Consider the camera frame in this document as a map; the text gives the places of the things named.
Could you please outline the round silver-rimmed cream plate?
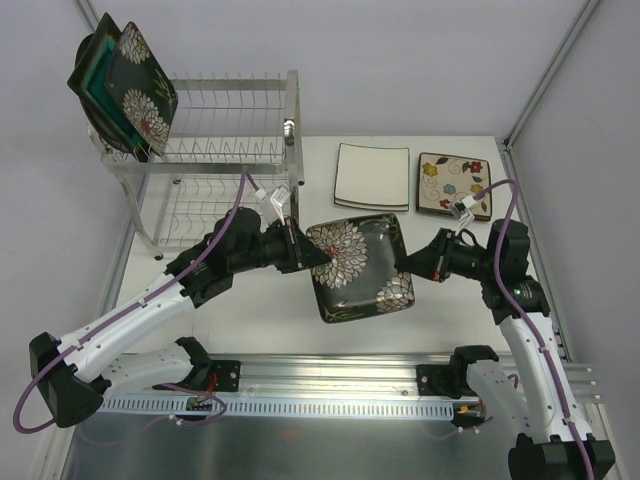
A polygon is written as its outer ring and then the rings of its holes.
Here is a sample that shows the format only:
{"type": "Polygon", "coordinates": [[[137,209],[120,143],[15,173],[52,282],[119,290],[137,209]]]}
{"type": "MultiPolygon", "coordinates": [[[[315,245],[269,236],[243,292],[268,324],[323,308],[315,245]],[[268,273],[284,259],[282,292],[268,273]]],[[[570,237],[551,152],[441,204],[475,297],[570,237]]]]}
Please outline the round silver-rimmed cream plate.
{"type": "MultiPolygon", "coordinates": [[[[87,35],[79,44],[75,55],[74,66],[78,67],[82,57],[87,50],[93,35],[87,35]]],[[[89,124],[95,129],[100,138],[115,150],[123,153],[131,154],[132,150],[121,141],[121,137],[114,128],[109,126],[100,116],[100,112],[95,110],[89,103],[80,99],[80,105],[87,117],[89,124]]]]}

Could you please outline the black chrysanthemum square plate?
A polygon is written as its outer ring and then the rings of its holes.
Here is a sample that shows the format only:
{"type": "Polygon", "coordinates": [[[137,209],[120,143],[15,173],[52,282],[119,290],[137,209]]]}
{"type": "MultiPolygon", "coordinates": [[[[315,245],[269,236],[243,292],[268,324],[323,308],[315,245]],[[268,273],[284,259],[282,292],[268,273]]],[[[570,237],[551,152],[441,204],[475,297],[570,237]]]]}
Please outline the black chrysanthemum square plate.
{"type": "Polygon", "coordinates": [[[116,42],[104,84],[128,125],[143,141],[142,147],[163,155],[178,94],[134,22],[125,26],[116,42]]]}

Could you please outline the cream floral square plate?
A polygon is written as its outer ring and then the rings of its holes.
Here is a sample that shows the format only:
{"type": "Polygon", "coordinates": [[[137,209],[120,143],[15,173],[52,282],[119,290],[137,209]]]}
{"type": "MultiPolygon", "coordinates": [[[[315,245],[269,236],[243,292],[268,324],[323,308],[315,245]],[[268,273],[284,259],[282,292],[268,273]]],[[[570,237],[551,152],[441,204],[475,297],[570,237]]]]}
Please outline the cream floral square plate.
{"type": "Polygon", "coordinates": [[[418,158],[416,210],[453,217],[450,206],[488,187],[491,168],[486,160],[423,152],[418,158]]]}

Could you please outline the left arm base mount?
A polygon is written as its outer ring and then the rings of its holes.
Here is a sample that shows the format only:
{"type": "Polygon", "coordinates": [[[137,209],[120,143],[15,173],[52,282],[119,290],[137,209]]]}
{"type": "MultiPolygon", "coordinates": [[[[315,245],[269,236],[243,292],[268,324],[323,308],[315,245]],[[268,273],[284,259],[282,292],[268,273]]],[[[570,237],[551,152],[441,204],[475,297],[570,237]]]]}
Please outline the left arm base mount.
{"type": "Polygon", "coordinates": [[[207,374],[207,392],[236,393],[239,391],[242,363],[238,360],[214,359],[207,374]]]}

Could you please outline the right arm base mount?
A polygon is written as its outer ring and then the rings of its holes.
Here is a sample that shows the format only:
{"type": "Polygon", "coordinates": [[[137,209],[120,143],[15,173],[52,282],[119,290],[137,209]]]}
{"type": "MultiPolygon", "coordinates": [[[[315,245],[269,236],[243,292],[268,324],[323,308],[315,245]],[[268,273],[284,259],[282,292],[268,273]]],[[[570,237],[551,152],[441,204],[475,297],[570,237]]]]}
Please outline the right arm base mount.
{"type": "Polygon", "coordinates": [[[416,385],[420,396],[444,396],[460,399],[467,388],[460,371],[450,365],[419,364],[416,366],[416,385]]]}

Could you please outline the dark square teal-centre plate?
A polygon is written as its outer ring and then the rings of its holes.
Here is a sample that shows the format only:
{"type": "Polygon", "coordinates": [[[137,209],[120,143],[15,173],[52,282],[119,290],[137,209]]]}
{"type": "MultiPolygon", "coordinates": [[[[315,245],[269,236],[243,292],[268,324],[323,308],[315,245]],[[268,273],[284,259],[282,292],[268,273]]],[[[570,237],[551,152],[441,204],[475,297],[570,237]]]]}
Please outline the dark square teal-centre plate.
{"type": "Polygon", "coordinates": [[[92,40],[78,67],[74,66],[67,85],[95,110],[102,119],[121,137],[131,150],[132,155],[146,163],[149,159],[149,145],[142,139],[129,122],[113,98],[107,92],[105,79],[116,43],[121,31],[108,13],[104,13],[92,40]]]}

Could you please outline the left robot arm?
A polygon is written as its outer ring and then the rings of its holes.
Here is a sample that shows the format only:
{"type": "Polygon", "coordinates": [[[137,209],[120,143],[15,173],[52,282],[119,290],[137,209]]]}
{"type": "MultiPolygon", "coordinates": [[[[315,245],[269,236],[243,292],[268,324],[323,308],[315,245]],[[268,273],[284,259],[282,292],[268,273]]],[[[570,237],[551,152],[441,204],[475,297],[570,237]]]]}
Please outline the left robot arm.
{"type": "Polygon", "coordinates": [[[195,312],[229,290],[235,275],[275,267],[282,274],[328,263],[290,217],[267,228],[249,208],[232,208],[214,230],[180,253],[143,291],[89,325],[61,338],[44,332],[29,344],[32,380],[52,424],[75,426],[109,398],[160,386],[207,393],[213,362],[193,337],[144,354],[128,349],[174,319],[195,312]]]}

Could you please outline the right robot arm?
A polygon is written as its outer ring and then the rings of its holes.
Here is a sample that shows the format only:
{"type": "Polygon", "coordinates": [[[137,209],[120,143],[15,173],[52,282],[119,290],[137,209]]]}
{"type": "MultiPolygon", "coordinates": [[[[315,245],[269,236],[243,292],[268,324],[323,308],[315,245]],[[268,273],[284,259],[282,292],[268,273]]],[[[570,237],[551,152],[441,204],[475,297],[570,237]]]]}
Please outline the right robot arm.
{"type": "Polygon", "coordinates": [[[530,238],[525,224],[493,222],[486,246],[464,243],[442,229],[424,248],[401,257],[396,267],[442,283],[452,275],[480,283],[482,299],[506,339],[519,382],[506,376],[486,345],[458,347],[432,389],[459,398],[475,394],[511,447],[513,479],[603,479],[616,457],[611,443],[595,437],[564,370],[550,307],[539,282],[528,274],[530,238]]]}

